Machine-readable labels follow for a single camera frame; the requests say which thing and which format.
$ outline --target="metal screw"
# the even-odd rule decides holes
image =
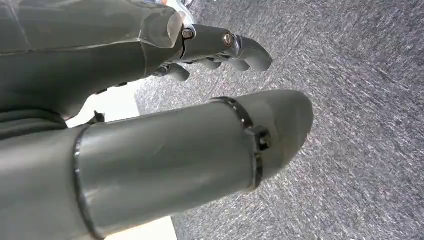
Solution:
[[[193,33],[193,31],[191,29],[184,29],[182,30],[182,38],[183,39],[192,39],[195,36],[195,34]]]
[[[231,45],[233,45],[233,36],[229,32],[224,32],[222,35],[222,41],[226,47],[231,47]]]

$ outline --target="gray carpet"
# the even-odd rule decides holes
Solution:
[[[142,114],[295,89],[316,118],[303,150],[258,191],[173,217],[178,239],[424,239],[424,1],[195,1],[200,23],[254,38],[274,64],[148,79]]]

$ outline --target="prosthetic hand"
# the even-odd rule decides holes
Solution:
[[[179,81],[189,78],[184,68],[176,63],[200,63],[209,70],[228,63],[237,71],[266,71],[272,64],[268,52],[256,41],[231,34],[228,30],[203,25],[189,25],[182,31],[183,52],[175,63],[160,67],[155,76],[171,75]]]
[[[171,8],[132,2],[0,1],[2,26],[18,26],[22,37],[0,40],[0,239],[103,239],[253,191],[304,144],[312,105],[291,90],[67,128],[90,95],[109,87],[151,75],[185,81],[178,63],[241,71],[271,65],[251,39],[183,27]],[[38,12],[36,24],[27,22]],[[78,24],[76,41],[69,31]]]

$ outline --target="gray plastic finger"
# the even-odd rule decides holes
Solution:
[[[184,67],[175,63],[169,65],[168,75],[180,82],[185,82],[190,77],[190,73]]]
[[[273,59],[258,42],[247,37],[233,35],[234,47],[225,51],[236,60],[246,61],[256,71],[266,71],[273,63]]]
[[[250,68],[249,64],[243,60],[232,60],[229,61],[229,64],[231,64],[237,71],[241,72],[247,71]]]
[[[187,27],[193,37],[184,40],[184,54],[181,58],[183,62],[204,59],[229,48],[223,42],[223,34],[228,33],[228,30],[197,24]]]
[[[217,70],[219,67],[221,67],[222,64],[221,62],[211,61],[208,59],[199,60],[199,63],[209,70]]]

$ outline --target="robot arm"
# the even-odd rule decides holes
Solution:
[[[137,5],[153,9],[150,3]],[[171,35],[172,44],[144,38],[2,52],[0,239],[103,239],[252,191],[296,155],[312,127],[313,111],[304,94],[291,90],[219,97],[66,128],[64,120],[91,94],[151,75],[185,81],[188,73],[178,63],[209,69],[229,63],[242,71],[249,66],[265,71],[272,63],[257,42],[226,29],[180,25],[177,37]]]

